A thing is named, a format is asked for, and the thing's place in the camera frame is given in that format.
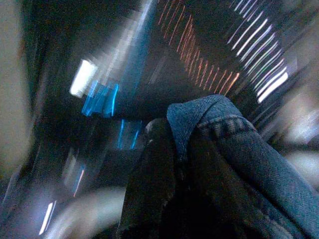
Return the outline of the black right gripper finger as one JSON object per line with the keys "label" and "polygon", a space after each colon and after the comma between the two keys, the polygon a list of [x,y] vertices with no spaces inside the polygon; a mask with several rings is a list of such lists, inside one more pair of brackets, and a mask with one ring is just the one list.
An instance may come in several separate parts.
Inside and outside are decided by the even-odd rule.
{"label": "black right gripper finger", "polygon": [[175,200],[175,143],[167,119],[145,128],[147,142],[129,177],[119,239],[178,239],[180,218]]}

